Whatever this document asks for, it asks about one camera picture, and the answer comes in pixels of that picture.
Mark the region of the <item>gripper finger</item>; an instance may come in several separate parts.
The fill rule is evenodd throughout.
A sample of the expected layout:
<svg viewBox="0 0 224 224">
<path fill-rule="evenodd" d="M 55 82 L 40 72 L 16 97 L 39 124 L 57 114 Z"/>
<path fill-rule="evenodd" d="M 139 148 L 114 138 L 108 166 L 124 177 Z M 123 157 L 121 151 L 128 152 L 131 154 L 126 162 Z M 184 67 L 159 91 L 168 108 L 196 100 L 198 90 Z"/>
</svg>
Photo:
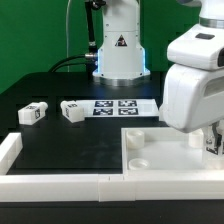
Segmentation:
<svg viewBox="0 0 224 224">
<path fill-rule="evenodd" d="M 222 135 L 218 133 L 217 124 L 212 124 L 208 128 L 208 137 L 206 139 L 206 150 L 215 155 L 221 154 Z"/>
</svg>

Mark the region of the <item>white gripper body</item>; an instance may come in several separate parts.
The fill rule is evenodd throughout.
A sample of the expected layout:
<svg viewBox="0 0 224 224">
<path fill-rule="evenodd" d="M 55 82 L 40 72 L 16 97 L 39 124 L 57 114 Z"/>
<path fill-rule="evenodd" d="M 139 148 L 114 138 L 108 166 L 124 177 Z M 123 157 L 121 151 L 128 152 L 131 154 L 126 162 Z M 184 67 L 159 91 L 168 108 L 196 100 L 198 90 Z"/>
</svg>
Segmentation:
<svg viewBox="0 0 224 224">
<path fill-rule="evenodd" d="M 165 78 L 164 121 L 185 133 L 224 118 L 224 29 L 194 25 L 171 42 L 174 65 Z"/>
</svg>

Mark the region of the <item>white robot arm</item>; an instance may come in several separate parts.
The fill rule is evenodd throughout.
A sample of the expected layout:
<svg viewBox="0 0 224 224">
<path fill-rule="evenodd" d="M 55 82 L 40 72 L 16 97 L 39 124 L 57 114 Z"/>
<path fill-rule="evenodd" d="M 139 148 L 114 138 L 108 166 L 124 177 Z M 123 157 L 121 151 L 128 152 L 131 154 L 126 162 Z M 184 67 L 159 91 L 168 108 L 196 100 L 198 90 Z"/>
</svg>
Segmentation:
<svg viewBox="0 0 224 224">
<path fill-rule="evenodd" d="M 160 113 L 167 125 L 184 133 L 203 128 L 205 149 L 224 154 L 224 0 L 176 0 L 200 9 L 199 22 L 172 41 Z M 128 86 L 150 75 L 140 44 L 137 0 L 85 0 L 86 11 L 103 10 L 101 47 L 89 33 L 88 59 L 97 62 L 96 82 Z"/>
</svg>

